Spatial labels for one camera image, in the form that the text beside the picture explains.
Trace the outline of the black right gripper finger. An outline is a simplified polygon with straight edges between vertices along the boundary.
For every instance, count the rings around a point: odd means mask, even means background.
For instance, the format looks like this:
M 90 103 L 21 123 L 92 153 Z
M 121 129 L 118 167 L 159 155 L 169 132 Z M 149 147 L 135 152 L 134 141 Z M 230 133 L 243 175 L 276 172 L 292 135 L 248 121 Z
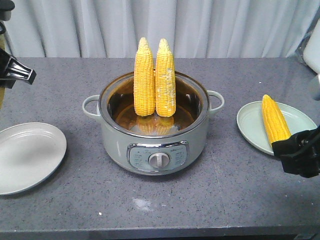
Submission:
M 293 134 L 271 144 L 285 173 L 312 178 L 320 174 L 320 128 Z

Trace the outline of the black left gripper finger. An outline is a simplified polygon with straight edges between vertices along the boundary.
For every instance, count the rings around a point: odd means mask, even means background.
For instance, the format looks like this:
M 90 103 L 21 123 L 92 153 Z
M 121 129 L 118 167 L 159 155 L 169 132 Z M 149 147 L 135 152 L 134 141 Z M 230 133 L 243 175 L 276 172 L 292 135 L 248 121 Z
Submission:
M 16 81 L 33 84 L 36 72 L 0 49 L 0 87 L 12 89 Z

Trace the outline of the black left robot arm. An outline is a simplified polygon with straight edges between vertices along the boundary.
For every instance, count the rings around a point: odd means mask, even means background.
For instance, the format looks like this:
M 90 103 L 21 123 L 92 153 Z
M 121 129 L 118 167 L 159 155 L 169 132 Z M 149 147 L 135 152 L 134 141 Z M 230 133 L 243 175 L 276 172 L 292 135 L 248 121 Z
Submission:
M 11 12 L 15 8 L 12 0 L 0 1 L 0 35 L 6 32 L 6 27 L 2 21 L 8 21 L 11 18 Z M 0 48 L 0 87 L 12 89 L 16 81 L 23 81 L 32 85 L 36 72 L 23 65 L 16 57 Z

